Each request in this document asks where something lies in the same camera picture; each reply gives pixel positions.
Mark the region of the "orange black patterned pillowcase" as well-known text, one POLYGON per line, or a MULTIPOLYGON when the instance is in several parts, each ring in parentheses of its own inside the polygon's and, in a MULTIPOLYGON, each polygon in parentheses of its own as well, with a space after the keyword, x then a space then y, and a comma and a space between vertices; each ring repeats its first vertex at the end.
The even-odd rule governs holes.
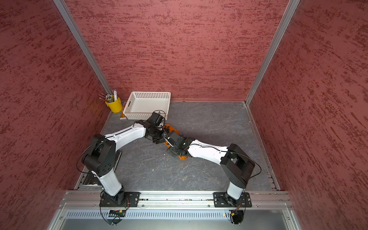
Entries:
MULTIPOLYGON (((169 134, 169 133, 177 133, 177 134, 180 134, 179 131, 177 131, 174 127, 172 127, 171 125, 165 125, 166 127, 166 132, 169 134)), ((186 160, 187 158, 179 158, 180 160, 184 161, 186 160)))

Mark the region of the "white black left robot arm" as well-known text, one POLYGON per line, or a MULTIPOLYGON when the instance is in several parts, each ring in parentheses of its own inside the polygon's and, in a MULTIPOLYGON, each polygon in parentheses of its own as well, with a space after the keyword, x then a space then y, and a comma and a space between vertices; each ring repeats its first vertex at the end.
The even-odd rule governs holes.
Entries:
POLYGON ((95 175, 103 187, 101 207, 128 206, 124 188, 115 174, 116 153, 123 146, 140 138, 154 143, 165 142, 162 134, 167 127, 160 123, 140 120, 118 132, 92 137, 89 147, 81 155, 81 162, 95 175))

